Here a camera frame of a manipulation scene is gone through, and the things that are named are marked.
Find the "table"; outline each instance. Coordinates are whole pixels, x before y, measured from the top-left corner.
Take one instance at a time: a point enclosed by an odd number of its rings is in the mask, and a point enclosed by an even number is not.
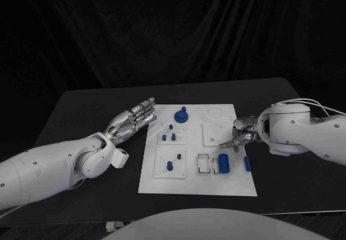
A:
[[[197,84],[76,90],[63,93],[34,147],[80,139],[102,132],[112,117],[142,100],[157,104],[233,104],[237,117],[258,115],[272,103],[298,97],[282,78]],[[30,203],[0,219],[0,226],[96,221],[132,221],[161,212],[216,208],[255,214],[343,211],[346,166],[311,152],[284,157],[269,154],[265,143],[245,146],[258,197],[138,194],[144,127],[119,147],[129,158],[86,179],[80,187]]]

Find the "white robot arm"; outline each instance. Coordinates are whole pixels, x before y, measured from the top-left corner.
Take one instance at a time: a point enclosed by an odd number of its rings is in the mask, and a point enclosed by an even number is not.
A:
[[[311,151],[321,159],[346,165],[346,114],[320,105],[292,99],[278,102],[258,117],[243,117],[233,121],[232,140],[219,145],[220,148],[233,147],[249,142],[265,142],[269,152],[289,156]],[[341,115],[325,118],[310,117],[311,104]]]
[[[122,168],[128,154],[115,146],[157,117],[154,98],[111,120],[103,133],[44,145],[0,163],[0,210],[69,190],[79,180],[98,177],[112,165]]]

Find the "blue object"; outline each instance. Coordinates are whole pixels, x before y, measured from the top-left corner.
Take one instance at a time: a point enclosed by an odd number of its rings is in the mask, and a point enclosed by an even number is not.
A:
[[[217,168],[220,174],[229,173],[229,156],[226,154],[217,156]]]
[[[181,110],[174,113],[174,120],[181,124],[187,121],[188,114],[186,112],[186,107],[181,107]]]
[[[167,162],[167,170],[168,170],[168,171],[173,170],[173,163],[171,163],[171,161]]]
[[[246,172],[250,172],[250,160],[249,160],[249,157],[246,156],[246,157],[243,158],[243,160],[245,160]]]

